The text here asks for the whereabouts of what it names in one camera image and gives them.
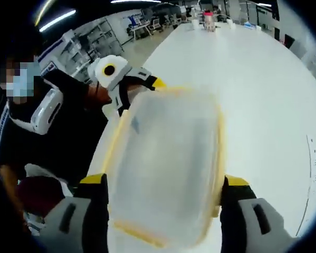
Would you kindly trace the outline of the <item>person's left hand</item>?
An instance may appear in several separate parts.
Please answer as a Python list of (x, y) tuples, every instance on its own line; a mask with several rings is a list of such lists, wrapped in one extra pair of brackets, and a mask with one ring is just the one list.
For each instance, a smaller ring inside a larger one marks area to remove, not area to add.
[(95, 69), (96, 69), (96, 66), (99, 63), (99, 61), (100, 61), (100, 58), (97, 57), (87, 68), (88, 76), (89, 76), (92, 84), (94, 84), (94, 85), (98, 84), (98, 80), (97, 80), (97, 77), (95, 74)]

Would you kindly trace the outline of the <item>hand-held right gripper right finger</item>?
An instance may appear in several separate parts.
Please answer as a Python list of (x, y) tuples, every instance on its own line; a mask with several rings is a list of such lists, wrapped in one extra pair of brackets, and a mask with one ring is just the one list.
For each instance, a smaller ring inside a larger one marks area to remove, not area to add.
[(288, 252), (299, 240), (242, 178), (225, 176), (220, 199), (221, 252)]

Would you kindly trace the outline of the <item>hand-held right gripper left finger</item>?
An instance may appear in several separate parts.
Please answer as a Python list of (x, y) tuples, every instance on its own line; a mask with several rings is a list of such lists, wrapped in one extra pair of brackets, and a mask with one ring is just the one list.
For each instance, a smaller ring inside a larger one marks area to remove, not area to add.
[(108, 252), (107, 176), (81, 183), (45, 217), (39, 241), (46, 252)]

